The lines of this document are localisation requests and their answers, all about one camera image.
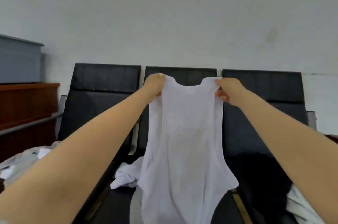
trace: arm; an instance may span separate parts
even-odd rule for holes
[[[165,76],[98,115],[0,194],[0,220],[10,224],[71,223]]]
[[[222,100],[239,107],[286,174],[326,224],[338,220],[338,145],[277,110],[234,78],[217,81]]]

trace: gray metal bar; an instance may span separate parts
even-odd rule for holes
[[[22,130],[24,128],[31,127],[31,126],[34,126],[34,125],[37,125],[37,124],[42,124],[42,123],[48,122],[50,120],[57,119],[62,114],[63,114],[63,112],[56,112],[56,113],[53,113],[51,117],[43,118],[43,119],[40,119],[40,120],[30,122],[28,124],[22,124],[22,125],[13,127],[13,128],[2,130],[2,131],[0,131],[0,136],[11,133],[11,132],[19,131],[19,130]]]

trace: wall stain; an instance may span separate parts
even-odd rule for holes
[[[269,31],[268,35],[266,36],[265,43],[273,43],[276,40],[277,36],[278,30],[274,27]]]

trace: hand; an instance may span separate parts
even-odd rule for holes
[[[144,81],[143,88],[150,93],[151,100],[161,95],[166,76],[163,74],[152,74]]]
[[[248,92],[236,78],[222,78],[221,80],[216,80],[216,84],[220,88],[215,92],[215,95],[233,106],[238,107],[243,96]]]

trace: chair backrest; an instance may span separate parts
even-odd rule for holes
[[[146,67],[144,79],[155,73],[163,73],[175,78],[177,83],[185,86],[198,85],[205,77],[217,76],[217,70],[212,68],[171,68],[171,67]],[[135,155],[145,153],[148,142],[149,109],[145,108],[140,118],[139,135]]]
[[[248,90],[272,106],[307,124],[301,73],[224,69],[222,77],[239,79]],[[226,156],[241,153],[272,155],[239,108],[225,103],[223,114],[223,152]]]
[[[59,140],[137,91],[141,66],[75,64]],[[130,151],[132,131],[121,150]]]

